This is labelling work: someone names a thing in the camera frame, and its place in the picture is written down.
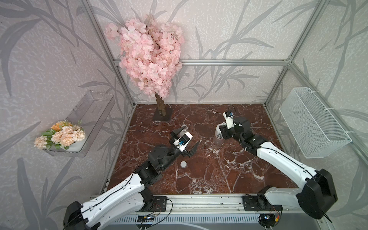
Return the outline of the small clear bottle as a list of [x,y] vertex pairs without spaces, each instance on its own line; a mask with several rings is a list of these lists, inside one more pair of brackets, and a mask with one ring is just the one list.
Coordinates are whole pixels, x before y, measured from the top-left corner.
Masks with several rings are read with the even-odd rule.
[[181,130],[182,133],[186,133],[188,131],[188,126],[187,125],[182,125],[181,129],[182,129]]

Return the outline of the grey bottle cap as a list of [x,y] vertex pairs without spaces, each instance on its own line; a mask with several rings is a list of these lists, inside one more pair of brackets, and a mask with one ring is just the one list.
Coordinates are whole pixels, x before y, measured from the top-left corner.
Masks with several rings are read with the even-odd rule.
[[180,163],[180,166],[181,166],[182,168],[186,168],[186,167],[187,167],[187,162],[182,161],[182,162]]

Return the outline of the white labelled plastic bottle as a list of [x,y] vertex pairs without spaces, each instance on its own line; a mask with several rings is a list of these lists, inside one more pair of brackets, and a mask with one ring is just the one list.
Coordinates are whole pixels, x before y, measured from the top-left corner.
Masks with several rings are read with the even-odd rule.
[[224,143],[224,137],[222,135],[222,131],[221,131],[221,127],[225,127],[227,128],[227,124],[225,122],[223,123],[220,123],[216,126],[216,129],[215,129],[215,133],[214,133],[214,138],[213,138],[213,141],[216,145],[222,145]]

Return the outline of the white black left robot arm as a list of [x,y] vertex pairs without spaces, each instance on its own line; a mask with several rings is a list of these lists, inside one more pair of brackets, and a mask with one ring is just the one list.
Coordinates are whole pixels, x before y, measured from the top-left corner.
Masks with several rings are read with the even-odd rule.
[[192,157],[199,146],[186,147],[193,136],[181,128],[171,132],[170,146],[157,145],[148,154],[148,159],[124,181],[102,195],[83,204],[75,201],[66,210],[63,220],[65,230],[102,230],[114,221],[130,213],[150,210],[154,196],[149,187],[162,178],[162,173],[177,158]]

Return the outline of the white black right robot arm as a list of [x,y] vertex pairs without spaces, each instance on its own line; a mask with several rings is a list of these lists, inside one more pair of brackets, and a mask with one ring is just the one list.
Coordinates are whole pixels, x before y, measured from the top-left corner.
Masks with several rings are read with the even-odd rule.
[[297,188],[270,187],[259,197],[270,205],[288,206],[303,210],[314,219],[327,216],[338,201],[332,175],[325,169],[316,170],[304,165],[277,148],[272,142],[252,132],[245,117],[223,113],[225,122],[217,126],[217,134],[224,140],[234,139],[254,156],[267,161],[291,179]]

